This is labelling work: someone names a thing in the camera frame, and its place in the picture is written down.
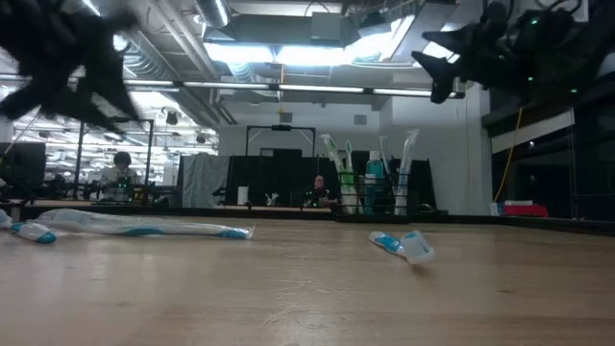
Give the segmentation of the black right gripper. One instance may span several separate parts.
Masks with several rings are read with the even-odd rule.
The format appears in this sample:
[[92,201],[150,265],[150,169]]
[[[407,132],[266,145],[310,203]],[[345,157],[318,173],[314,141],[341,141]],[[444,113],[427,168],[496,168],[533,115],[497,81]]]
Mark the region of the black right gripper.
[[511,20],[512,6],[493,2],[480,19],[458,30],[429,31],[422,38],[459,54],[455,62],[419,51],[411,56],[432,79],[430,100],[444,103],[455,83],[476,82],[526,99],[550,99],[584,90],[572,62],[575,14],[583,0],[534,0],[537,7]]

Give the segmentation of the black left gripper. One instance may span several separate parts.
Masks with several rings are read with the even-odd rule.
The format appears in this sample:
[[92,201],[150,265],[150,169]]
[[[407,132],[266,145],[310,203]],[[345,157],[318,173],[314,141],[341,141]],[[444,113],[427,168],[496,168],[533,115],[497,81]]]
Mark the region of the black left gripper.
[[64,0],[0,0],[0,47],[18,62],[20,73],[68,75],[82,66],[75,86],[56,91],[54,77],[34,76],[0,102],[0,115],[17,120],[36,107],[122,134],[118,123],[140,122],[123,78],[123,55],[114,37],[139,24],[129,9],[107,15],[67,11]]

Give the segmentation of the blue and white toothbrush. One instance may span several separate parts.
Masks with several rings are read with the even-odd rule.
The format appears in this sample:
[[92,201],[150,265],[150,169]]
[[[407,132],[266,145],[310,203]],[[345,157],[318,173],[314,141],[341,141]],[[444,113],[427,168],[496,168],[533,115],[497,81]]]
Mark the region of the blue and white toothbrush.
[[35,223],[50,229],[98,235],[203,235],[251,239],[255,226],[231,227],[144,216],[123,216],[84,210],[55,209],[42,213]]
[[404,150],[398,174],[398,183],[395,191],[395,215],[407,214],[407,193],[409,175],[411,172],[411,164],[413,161],[414,145],[416,143],[417,137],[419,136],[419,133],[419,129],[408,130],[406,133],[406,141],[404,144]]
[[368,235],[368,239],[387,253],[405,258],[411,265],[422,265],[436,259],[435,249],[418,230],[401,237],[383,232],[372,232]]
[[13,222],[4,210],[0,210],[0,230],[36,243],[52,244],[57,240],[56,235],[46,226],[38,223]]

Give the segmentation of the blue toothpaste tube white cap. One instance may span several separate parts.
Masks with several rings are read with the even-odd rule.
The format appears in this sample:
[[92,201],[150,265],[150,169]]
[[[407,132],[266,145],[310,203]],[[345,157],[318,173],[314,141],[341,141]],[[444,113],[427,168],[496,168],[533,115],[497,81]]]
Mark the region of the blue toothpaste tube white cap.
[[364,178],[364,207],[363,211],[366,215],[374,214],[374,203],[375,203],[375,182],[377,176],[372,173],[366,173]]
[[384,165],[381,159],[381,152],[380,151],[370,151],[369,152],[369,160],[366,163],[366,173],[372,173],[375,174],[377,176],[376,182],[375,182],[375,191],[376,191],[376,196],[375,196],[375,203],[374,203],[374,213],[375,213],[375,207],[377,204],[377,200],[381,198],[382,194],[383,194],[383,189],[384,189]]

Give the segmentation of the green and white toothbrush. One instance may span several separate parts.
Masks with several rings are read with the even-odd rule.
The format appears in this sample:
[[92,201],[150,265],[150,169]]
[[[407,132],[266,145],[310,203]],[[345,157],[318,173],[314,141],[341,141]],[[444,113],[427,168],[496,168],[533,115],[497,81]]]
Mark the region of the green and white toothbrush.
[[355,172],[352,163],[353,147],[350,140],[345,142],[346,168],[343,176],[343,196],[344,204],[348,214],[357,214],[360,203],[357,199]]
[[341,202],[347,214],[357,214],[360,208],[360,202],[357,197],[355,173],[352,168],[352,161],[347,159],[343,162],[339,156],[338,148],[329,134],[320,135],[324,142],[330,160],[333,162],[338,181],[340,183]]

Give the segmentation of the dark computer monitor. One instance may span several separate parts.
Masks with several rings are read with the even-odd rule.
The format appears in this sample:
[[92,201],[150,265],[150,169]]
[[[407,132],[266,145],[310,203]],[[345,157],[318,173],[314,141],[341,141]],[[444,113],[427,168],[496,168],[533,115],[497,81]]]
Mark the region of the dark computer monitor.
[[0,142],[0,199],[30,200],[44,181],[46,146],[41,142]]

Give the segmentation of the person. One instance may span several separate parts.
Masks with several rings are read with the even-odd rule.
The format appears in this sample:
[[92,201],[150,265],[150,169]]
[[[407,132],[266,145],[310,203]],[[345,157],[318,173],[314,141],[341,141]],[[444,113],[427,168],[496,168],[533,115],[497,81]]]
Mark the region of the person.
[[131,163],[129,153],[117,152],[113,157],[113,166],[103,171],[100,184],[106,201],[129,201],[131,188],[139,185],[139,177],[130,167]]
[[322,175],[314,178],[312,191],[307,194],[304,206],[331,210],[338,206],[338,198],[327,188]]

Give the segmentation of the long LED light bar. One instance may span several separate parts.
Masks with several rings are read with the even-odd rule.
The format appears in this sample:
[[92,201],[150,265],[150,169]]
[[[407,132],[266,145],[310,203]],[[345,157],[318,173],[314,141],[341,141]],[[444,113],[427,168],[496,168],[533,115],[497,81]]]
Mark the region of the long LED light bar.
[[426,89],[411,88],[383,88],[383,87],[360,87],[360,86],[317,86],[296,85],[280,83],[237,83],[218,81],[176,81],[176,80],[147,80],[125,79],[124,83],[129,87],[159,87],[159,88],[217,88],[250,91],[291,91],[291,92],[324,92],[339,94],[361,94],[377,96],[400,96],[430,98],[431,91]]

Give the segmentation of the grey hanging cloth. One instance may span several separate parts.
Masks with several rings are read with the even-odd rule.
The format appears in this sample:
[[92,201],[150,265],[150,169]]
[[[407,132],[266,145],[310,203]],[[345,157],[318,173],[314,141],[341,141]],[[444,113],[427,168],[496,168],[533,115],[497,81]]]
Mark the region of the grey hanging cloth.
[[214,209],[218,205],[214,192],[226,187],[230,161],[229,156],[207,153],[182,156],[178,178],[182,186],[182,207]]

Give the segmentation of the red box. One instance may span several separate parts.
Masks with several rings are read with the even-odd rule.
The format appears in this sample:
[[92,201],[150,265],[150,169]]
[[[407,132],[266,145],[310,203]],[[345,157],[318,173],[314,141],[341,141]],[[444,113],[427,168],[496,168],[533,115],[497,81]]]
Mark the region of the red box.
[[506,216],[549,217],[547,208],[542,205],[504,205],[503,213]]

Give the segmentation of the black aluminium table frame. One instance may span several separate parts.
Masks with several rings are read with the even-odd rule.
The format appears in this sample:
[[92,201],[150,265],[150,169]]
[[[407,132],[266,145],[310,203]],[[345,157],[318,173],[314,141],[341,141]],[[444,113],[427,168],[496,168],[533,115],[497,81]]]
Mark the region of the black aluminium table frame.
[[[282,219],[302,221],[336,221],[336,214],[328,210],[293,208],[245,208],[231,206],[226,209],[161,208],[137,205],[92,205],[68,204],[64,201],[41,201],[37,205],[0,204],[0,209],[16,216],[19,220],[35,218],[55,209],[75,209],[98,213],[138,216],[181,216],[181,217],[220,217]],[[563,232],[578,235],[597,235],[615,237],[615,221],[583,221],[558,218],[537,218],[520,216],[489,215],[449,215],[437,213],[413,214],[404,224],[461,224],[461,225],[498,225],[527,229]]]

